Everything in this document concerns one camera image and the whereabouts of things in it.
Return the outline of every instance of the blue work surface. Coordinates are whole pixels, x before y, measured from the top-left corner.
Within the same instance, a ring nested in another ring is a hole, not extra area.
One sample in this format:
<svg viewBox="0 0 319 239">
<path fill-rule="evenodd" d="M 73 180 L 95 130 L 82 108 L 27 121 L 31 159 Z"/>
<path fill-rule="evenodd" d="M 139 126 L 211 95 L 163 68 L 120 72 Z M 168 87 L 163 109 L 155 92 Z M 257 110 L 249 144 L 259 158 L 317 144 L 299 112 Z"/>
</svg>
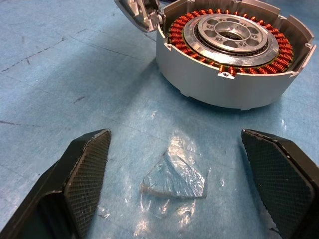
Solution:
<svg viewBox="0 0 319 239">
<path fill-rule="evenodd" d="M 317 0 L 267 2 L 319 37 Z M 319 164 L 319 51 L 279 102 L 241 112 L 183 96 L 159 71 L 156 34 L 112 0 L 0 0 L 0 23 L 0 229 L 71 140 L 110 128 L 89 239 L 279 238 L 240 132 L 289 138 Z M 140 192 L 168 150 L 206 163 L 206 199 Z"/>
</svg>

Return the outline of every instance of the textured rubber pad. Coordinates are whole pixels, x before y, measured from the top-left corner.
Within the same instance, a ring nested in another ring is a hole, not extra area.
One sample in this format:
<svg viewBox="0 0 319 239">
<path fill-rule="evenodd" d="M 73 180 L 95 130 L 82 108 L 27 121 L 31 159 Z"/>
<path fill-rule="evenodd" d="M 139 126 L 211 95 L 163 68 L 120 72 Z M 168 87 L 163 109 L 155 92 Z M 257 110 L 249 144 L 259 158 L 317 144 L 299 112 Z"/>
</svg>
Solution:
<svg viewBox="0 0 319 239">
<path fill-rule="evenodd" d="M 292 238 L 314 199 L 314 188 L 277 140 L 243 131 L 242 141 L 266 209 L 282 238 Z"/>
<path fill-rule="evenodd" d="M 103 185 L 111 133 L 105 130 L 84 147 L 66 183 L 64 195 L 80 238 L 84 238 L 98 206 Z"/>
</svg>

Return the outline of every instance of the blue table surface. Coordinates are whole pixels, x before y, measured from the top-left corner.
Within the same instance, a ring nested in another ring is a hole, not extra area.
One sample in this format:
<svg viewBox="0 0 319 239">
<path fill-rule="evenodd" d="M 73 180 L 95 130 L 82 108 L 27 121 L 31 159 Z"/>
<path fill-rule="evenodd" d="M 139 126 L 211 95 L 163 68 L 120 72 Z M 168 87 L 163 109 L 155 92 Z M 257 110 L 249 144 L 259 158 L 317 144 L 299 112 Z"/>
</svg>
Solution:
<svg viewBox="0 0 319 239">
<path fill-rule="evenodd" d="M 317 0 L 266 2 L 319 37 Z M 156 64 L 156 34 L 136 29 L 112 0 L 0 0 L 0 23 L 0 229 L 71 140 L 110 128 L 88 238 L 279 238 L 240 132 L 289 138 L 319 164 L 319 51 L 279 102 L 241 112 L 183 96 Z M 141 194 L 168 149 L 205 162 L 206 199 Z"/>
</svg>

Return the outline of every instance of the bolt hole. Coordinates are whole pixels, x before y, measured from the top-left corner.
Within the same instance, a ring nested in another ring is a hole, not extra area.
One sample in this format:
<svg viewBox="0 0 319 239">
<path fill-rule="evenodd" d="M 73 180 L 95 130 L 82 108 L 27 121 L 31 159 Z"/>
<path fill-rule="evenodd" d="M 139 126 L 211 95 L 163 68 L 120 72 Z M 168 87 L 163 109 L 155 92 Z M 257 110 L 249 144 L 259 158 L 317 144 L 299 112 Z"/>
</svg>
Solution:
<svg viewBox="0 0 319 239">
<path fill-rule="evenodd" d="M 253 28 L 253 27 L 251 27 L 251 26 L 248 27 L 248 30 L 250 30 L 250 32 L 251 32 L 252 34 L 257 34 L 257 33 L 258 33 L 257 29 L 255 29 L 255 28 Z"/>
<path fill-rule="evenodd" d="M 216 20 L 214 20 L 214 19 L 210 19 L 210 20 L 207 21 L 207 23 L 208 23 L 209 25 L 215 25 L 217 22 L 218 22 L 218 21 L 216 21 Z"/>
</svg>

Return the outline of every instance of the center hole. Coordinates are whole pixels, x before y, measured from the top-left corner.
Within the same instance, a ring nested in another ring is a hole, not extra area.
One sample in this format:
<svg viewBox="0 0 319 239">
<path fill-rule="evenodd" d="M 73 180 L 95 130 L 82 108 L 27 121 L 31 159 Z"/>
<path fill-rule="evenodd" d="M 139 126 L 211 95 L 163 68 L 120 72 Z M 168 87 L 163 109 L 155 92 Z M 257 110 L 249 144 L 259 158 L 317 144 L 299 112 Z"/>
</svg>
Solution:
<svg viewBox="0 0 319 239">
<path fill-rule="evenodd" d="M 250 31 L 245 26 L 231 21 L 217 23 L 215 31 L 230 40 L 244 40 L 250 37 Z"/>
</svg>

